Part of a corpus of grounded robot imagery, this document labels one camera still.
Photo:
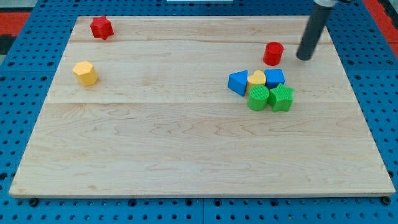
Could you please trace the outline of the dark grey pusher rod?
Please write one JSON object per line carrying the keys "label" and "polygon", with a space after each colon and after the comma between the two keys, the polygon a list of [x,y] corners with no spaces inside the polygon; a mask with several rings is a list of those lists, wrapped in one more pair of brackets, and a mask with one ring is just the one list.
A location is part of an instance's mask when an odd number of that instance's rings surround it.
{"label": "dark grey pusher rod", "polygon": [[332,9],[333,6],[319,6],[318,4],[313,3],[312,13],[308,18],[306,28],[296,53],[296,57],[298,59],[307,61],[312,58]]}

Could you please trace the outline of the silver rod mount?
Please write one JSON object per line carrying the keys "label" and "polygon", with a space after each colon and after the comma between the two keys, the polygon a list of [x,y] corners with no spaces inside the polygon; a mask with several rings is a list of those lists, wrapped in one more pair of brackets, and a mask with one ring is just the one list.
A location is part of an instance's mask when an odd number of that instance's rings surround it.
{"label": "silver rod mount", "polygon": [[319,6],[334,6],[338,3],[338,0],[313,0],[315,4]]}

